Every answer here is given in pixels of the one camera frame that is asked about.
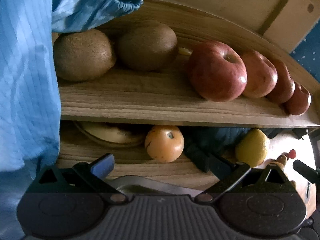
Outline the blue dotted fabric panel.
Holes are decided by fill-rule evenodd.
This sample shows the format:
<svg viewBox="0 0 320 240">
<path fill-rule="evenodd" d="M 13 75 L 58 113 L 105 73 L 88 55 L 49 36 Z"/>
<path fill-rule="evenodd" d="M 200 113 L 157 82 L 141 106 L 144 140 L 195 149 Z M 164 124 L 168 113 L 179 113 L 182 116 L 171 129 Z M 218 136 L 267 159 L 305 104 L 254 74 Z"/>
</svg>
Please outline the blue dotted fabric panel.
<svg viewBox="0 0 320 240">
<path fill-rule="evenodd" d="M 290 53 L 304 69 L 318 82 L 320 81 L 320 23 L 316 22 L 312 30 Z"/>
</svg>

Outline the red apple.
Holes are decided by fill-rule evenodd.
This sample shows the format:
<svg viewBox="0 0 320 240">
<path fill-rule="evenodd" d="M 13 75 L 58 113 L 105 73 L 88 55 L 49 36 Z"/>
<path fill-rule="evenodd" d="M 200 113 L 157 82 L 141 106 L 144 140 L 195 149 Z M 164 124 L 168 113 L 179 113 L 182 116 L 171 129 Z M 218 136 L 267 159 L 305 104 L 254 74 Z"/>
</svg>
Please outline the red apple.
<svg viewBox="0 0 320 240">
<path fill-rule="evenodd" d="M 279 59 L 271 59 L 270 61 L 276 68 L 278 79 L 276 86 L 267 94 L 266 98 L 272 103 L 280 105 L 287 102 L 293 96 L 295 82 L 283 61 L 280 61 Z"/>
<path fill-rule="evenodd" d="M 310 92 L 300 83 L 295 82 L 295 91 L 292 97 L 285 102 L 285 108 L 291 115 L 303 115 L 311 105 Z"/>
<path fill-rule="evenodd" d="M 238 98 L 247 85 L 243 60 L 229 45 L 218 41 L 205 41 L 193 49 L 188 77 L 203 98 L 216 102 Z"/>
<path fill-rule="evenodd" d="M 240 54 L 247 70 L 247 85 L 243 91 L 248 98 L 262 98 L 276 86 L 278 74 L 275 66 L 264 55 L 255 50 Z"/>
</svg>

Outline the stainless steel tray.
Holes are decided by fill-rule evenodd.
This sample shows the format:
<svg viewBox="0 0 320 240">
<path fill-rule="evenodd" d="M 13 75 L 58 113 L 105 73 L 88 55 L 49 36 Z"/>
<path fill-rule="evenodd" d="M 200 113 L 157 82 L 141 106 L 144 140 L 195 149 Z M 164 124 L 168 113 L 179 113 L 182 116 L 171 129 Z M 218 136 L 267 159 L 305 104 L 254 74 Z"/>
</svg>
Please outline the stainless steel tray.
<svg viewBox="0 0 320 240">
<path fill-rule="evenodd" d="M 105 179 L 105 182 L 124 194 L 169 194 L 196 197 L 202 193 L 201 190 L 163 183 L 141 176 L 122 176 L 113 180 Z"/>
</svg>

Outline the brown kiwi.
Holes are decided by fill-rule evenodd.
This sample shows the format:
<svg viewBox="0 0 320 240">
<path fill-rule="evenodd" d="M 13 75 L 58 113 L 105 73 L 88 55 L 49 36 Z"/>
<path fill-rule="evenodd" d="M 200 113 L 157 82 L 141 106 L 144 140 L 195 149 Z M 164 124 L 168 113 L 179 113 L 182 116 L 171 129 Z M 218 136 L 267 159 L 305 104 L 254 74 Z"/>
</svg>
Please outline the brown kiwi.
<svg viewBox="0 0 320 240">
<path fill-rule="evenodd" d="M 137 22 L 119 39 L 118 53 L 132 69 L 157 70 L 176 58 L 177 36 L 163 23 L 152 20 Z"/>
<path fill-rule="evenodd" d="M 76 82 L 101 77 L 116 62 L 109 38 L 96 29 L 61 34 L 53 45 L 53 56 L 57 76 Z"/>
</svg>

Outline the orange persimmon fruit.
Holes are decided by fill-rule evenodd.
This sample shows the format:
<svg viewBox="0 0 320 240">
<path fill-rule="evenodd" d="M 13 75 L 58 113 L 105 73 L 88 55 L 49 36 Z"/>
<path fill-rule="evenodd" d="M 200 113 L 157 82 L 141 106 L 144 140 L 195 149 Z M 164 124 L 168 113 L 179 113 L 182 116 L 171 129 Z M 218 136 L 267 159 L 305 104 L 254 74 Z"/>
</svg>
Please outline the orange persimmon fruit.
<svg viewBox="0 0 320 240">
<path fill-rule="evenodd" d="M 144 147 L 152 159 L 171 163 L 182 154 L 184 137 L 177 126 L 156 125 L 148 132 Z"/>
</svg>

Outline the blue striped garment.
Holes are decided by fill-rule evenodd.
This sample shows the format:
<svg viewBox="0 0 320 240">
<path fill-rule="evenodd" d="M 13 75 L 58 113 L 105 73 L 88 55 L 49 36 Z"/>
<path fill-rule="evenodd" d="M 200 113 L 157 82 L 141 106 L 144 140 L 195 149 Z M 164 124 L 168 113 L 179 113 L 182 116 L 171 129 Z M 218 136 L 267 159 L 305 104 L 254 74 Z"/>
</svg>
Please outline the blue striped garment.
<svg viewBox="0 0 320 240">
<path fill-rule="evenodd" d="M 23 239 L 19 201 L 57 159 L 61 103 L 52 0 L 1 0 L 1 239 Z"/>
</svg>

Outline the dark blue cloth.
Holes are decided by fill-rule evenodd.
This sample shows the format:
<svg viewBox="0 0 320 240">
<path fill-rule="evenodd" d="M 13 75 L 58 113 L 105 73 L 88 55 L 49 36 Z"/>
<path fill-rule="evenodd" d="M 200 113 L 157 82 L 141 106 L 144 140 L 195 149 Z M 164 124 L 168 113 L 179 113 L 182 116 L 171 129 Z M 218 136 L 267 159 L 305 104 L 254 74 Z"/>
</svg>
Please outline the dark blue cloth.
<svg viewBox="0 0 320 240">
<path fill-rule="evenodd" d="M 209 172 L 209 161 L 211 157 L 230 154 L 235 157 L 235 149 L 246 134 L 257 128 L 243 127 L 180 127 L 184 137 L 183 153 L 202 172 Z M 263 128 L 260 129 L 268 137 L 275 137 L 281 129 Z"/>
</svg>

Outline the banana bunch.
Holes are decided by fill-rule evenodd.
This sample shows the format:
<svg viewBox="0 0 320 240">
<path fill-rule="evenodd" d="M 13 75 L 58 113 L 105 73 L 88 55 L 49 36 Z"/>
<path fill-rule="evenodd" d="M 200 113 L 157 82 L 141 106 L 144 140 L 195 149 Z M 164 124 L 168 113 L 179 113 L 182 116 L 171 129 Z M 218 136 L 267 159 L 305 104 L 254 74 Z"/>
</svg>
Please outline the banana bunch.
<svg viewBox="0 0 320 240">
<path fill-rule="evenodd" d="M 78 130 L 88 139 L 109 148 L 130 148 L 144 142 L 147 129 L 142 125 L 79 121 Z"/>
</svg>

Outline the blue elastic sleeve cuff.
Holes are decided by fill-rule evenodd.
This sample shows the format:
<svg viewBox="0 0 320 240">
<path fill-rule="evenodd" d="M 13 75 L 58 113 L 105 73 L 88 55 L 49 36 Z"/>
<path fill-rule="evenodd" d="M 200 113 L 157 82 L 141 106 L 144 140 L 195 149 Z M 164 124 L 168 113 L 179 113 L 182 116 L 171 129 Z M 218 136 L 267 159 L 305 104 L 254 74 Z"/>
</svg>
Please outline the blue elastic sleeve cuff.
<svg viewBox="0 0 320 240">
<path fill-rule="evenodd" d="M 144 0 L 53 0 L 52 31 L 76 33 L 93 29 L 140 8 Z"/>
</svg>

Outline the brown kiwi right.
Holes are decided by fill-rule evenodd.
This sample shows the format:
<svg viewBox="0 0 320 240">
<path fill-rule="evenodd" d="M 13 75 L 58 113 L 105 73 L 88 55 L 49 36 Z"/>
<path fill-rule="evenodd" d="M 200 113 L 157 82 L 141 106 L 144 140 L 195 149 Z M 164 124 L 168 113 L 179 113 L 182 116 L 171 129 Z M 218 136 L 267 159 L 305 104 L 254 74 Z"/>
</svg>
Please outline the brown kiwi right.
<svg viewBox="0 0 320 240">
<path fill-rule="evenodd" d="M 118 53 L 132 69 L 157 70 L 176 58 L 177 36 L 163 23 L 152 20 L 137 22 L 119 39 Z"/>
</svg>

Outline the brown kiwi left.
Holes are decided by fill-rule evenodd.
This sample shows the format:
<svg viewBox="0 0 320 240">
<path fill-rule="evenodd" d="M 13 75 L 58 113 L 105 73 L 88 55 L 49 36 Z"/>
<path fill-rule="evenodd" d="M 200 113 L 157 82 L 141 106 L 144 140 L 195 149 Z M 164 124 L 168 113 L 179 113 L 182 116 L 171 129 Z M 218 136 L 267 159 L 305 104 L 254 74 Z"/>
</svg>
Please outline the brown kiwi left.
<svg viewBox="0 0 320 240">
<path fill-rule="evenodd" d="M 109 38 L 96 29 L 61 34 L 53 45 L 53 56 L 57 76 L 76 82 L 101 77 L 116 62 Z"/>
</svg>

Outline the curved wooden shelf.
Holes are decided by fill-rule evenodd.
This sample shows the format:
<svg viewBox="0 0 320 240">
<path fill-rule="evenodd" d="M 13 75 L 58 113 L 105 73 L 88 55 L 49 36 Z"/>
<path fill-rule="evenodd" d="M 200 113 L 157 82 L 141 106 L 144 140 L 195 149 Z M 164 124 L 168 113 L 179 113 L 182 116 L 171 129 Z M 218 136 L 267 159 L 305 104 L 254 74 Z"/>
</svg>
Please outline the curved wooden shelf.
<svg viewBox="0 0 320 240">
<path fill-rule="evenodd" d="M 319 126 L 319 83 L 287 52 L 257 33 L 172 0 L 144 0 L 137 11 L 101 25 L 99 30 L 118 38 L 129 24 L 140 20 L 156 20 L 170 26 L 184 48 L 191 49 L 205 40 L 218 40 L 235 50 L 250 48 L 280 59 L 292 78 L 311 93 L 310 108 L 301 116 L 292 116 L 266 98 L 204 100 L 184 74 L 187 56 L 179 55 L 171 65 L 157 72 L 134 72 L 116 66 L 103 77 L 88 82 L 59 80 L 63 120 L 177 126 Z"/>
</svg>

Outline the wooden cabinet panel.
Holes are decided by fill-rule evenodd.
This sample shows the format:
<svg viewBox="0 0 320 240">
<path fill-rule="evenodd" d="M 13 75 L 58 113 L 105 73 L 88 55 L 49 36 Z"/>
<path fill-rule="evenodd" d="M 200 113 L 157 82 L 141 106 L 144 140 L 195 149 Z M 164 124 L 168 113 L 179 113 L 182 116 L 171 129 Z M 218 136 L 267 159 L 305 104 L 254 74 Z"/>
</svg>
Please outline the wooden cabinet panel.
<svg viewBox="0 0 320 240">
<path fill-rule="evenodd" d="M 253 30 L 287 52 L 319 20 L 319 0 L 174 0 Z"/>
</svg>

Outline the red cherry tomato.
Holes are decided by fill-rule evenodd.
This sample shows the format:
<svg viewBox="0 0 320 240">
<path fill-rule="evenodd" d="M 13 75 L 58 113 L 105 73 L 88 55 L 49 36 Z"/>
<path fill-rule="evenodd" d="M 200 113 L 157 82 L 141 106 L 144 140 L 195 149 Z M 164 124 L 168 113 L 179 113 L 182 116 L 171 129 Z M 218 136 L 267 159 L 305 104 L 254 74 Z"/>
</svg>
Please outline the red cherry tomato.
<svg viewBox="0 0 320 240">
<path fill-rule="evenodd" d="M 292 149 L 292 150 L 289 151 L 289 158 L 290 159 L 295 159 L 296 156 L 297 156 L 296 150 Z"/>
</svg>

